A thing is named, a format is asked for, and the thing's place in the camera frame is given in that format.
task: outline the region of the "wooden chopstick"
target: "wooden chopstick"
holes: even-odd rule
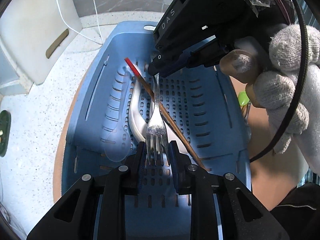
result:
[[[144,89],[148,92],[148,94],[151,96],[151,99],[154,101],[155,99],[155,94],[153,93],[151,87],[149,86],[149,84],[143,79],[143,77],[140,75],[140,73],[137,71],[136,67],[132,64],[132,62],[128,59],[125,58],[124,59],[126,61],[126,63],[128,64],[128,66],[131,68],[131,70],[133,71],[134,75],[137,77],[138,81],[142,84],[142,86],[144,87]],[[188,153],[192,156],[192,158],[195,160],[195,162],[203,169],[206,170],[205,166],[203,165],[202,161],[200,160],[200,158],[198,157],[198,155],[196,154],[196,152],[193,150],[193,148],[191,147],[190,143],[187,141],[187,139],[185,138],[185,136],[182,134],[182,132],[180,131],[179,127],[177,126],[177,124],[174,122],[174,120],[172,119],[172,117],[168,114],[167,110],[164,108],[163,104],[160,102],[160,111],[162,112],[162,115],[165,117],[165,119],[169,122],[170,126],[173,128],[173,130],[175,131],[175,133],[178,135],[178,137],[180,138],[180,140],[182,141],[183,145],[186,147]]]
[[[246,105],[244,105],[244,106],[241,107],[241,113],[242,113],[242,115],[244,115],[244,113],[246,112],[247,106],[248,106],[248,104],[246,104]]]

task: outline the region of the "fork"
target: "fork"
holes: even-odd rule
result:
[[[247,128],[248,141],[250,141],[250,139],[251,139],[251,128],[250,128],[249,123],[248,123],[250,107],[251,107],[251,102],[249,101],[248,104],[247,104],[247,110],[246,110],[245,117],[244,117],[244,124],[245,124],[245,126]]]
[[[148,122],[147,130],[146,130],[146,144],[147,144],[147,154],[148,154],[148,161],[149,165],[151,166],[151,147],[153,146],[153,155],[155,160],[155,166],[157,165],[157,156],[158,153],[160,155],[161,165],[164,165],[163,161],[163,148],[164,152],[167,155],[167,161],[170,165],[170,158],[169,158],[169,143],[168,143],[168,133],[165,127],[164,121],[160,114],[160,107],[159,107],[159,74],[156,74],[153,77],[154,83],[154,93],[155,93],[155,107],[153,109],[153,114]]]

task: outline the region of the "green object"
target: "green object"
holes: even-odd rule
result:
[[[245,106],[249,103],[250,99],[245,91],[241,91],[238,95],[238,101],[240,106]]]
[[[4,157],[8,147],[11,114],[3,110],[0,113],[0,157]]]

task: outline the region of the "blue plastic basket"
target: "blue plastic basket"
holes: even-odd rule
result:
[[[105,139],[118,118],[119,90],[126,66],[124,58],[129,57],[136,63],[152,83],[144,71],[150,62],[150,52],[155,50],[152,31],[145,30],[146,25],[156,23],[128,21],[118,24],[88,70],[68,128],[62,169],[63,194],[83,174],[99,176],[121,165],[105,156]],[[128,127],[133,85],[134,80],[128,88],[127,111],[123,112],[124,126],[131,134],[130,154],[135,153],[137,146]],[[231,172],[251,189],[247,132],[229,77],[218,66],[184,68],[160,80],[160,94],[164,106],[211,173]],[[150,97],[144,90],[139,106],[140,114],[148,120]],[[190,196],[176,194],[170,167],[146,166],[140,194],[125,199],[127,238],[189,239],[190,205]]]

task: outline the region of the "screw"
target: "screw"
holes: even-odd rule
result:
[[[196,171],[197,169],[198,169],[198,166],[195,165],[195,164],[190,164],[190,165],[188,166],[188,170],[189,170],[189,171]]]
[[[127,171],[128,170],[128,166],[126,165],[122,165],[119,167],[119,171]]]
[[[91,175],[90,174],[84,174],[83,176],[82,176],[82,180],[83,181],[88,181],[88,180],[90,180],[91,179]]]
[[[225,177],[226,177],[226,179],[228,179],[228,180],[234,180],[234,178],[235,178],[235,176],[234,176],[232,173],[227,173],[227,174],[225,175]]]

